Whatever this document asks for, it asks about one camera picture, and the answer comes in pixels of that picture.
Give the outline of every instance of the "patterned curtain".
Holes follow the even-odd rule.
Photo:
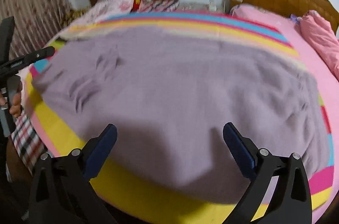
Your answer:
[[[10,59],[41,49],[61,30],[68,0],[0,0],[0,20],[14,16]]]

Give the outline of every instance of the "human hand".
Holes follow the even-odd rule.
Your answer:
[[[15,118],[18,118],[21,115],[21,91],[22,91],[22,83],[20,82],[18,87],[18,92],[13,96],[13,99],[11,101],[11,108],[10,108],[10,114],[12,114]],[[6,104],[6,100],[0,93],[0,106],[3,106]]]

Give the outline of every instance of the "metal screw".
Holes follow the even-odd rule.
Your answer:
[[[48,158],[48,153],[43,153],[40,158],[41,160],[46,160]]]
[[[267,156],[267,155],[269,154],[269,152],[268,152],[267,149],[262,148],[262,149],[260,150],[260,154],[263,155],[263,156]]]
[[[300,159],[300,155],[297,154],[296,152],[292,154],[292,156],[294,157],[294,159]]]
[[[72,154],[73,156],[78,156],[80,153],[81,153],[81,150],[79,150],[78,148],[72,150],[72,152],[71,152],[71,154]]]

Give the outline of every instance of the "blue stripe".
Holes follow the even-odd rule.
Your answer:
[[[328,167],[334,166],[334,149],[333,149],[333,140],[332,134],[328,134],[328,142],[329,142],[329,162]]]
[[[48,65],[48,60],[43,59],[43,60],[39,60],[37,62],[34,63],[34,67],[37,70],[37,72],[41,73],[44,68]]]
[[[193,20],[202,20],[208,22],[218,22],[225,25],[235,26],[241,29],[251,30],[269,37],[273,37],[277,40],[280,40],[285,43],[289,43],[289,41],[280,33],[274,32],[268,28],[260,27],[258,25],[254,25],[245,21],[235,20],[231,18],[213,16],[213,15],[202,15],[202,14],[189,14],[189,13],[167,13],[167,12],[152,12],[152,13],[131,13],[128,15],[120,15],[120,16],[110,16],[106,19],[106,21],[119,20],[121,18],[185,18],[185,19],[193,19]]]

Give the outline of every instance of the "purple blanket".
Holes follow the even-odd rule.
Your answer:
[[[275,155],[299,153],[308,177],[328,163],[315,79],[260,49],[138,27],[70,42],[33,85],[83,140],[115,124],[115,161],[200,199],[234,204],[249,184],[227,122]]]

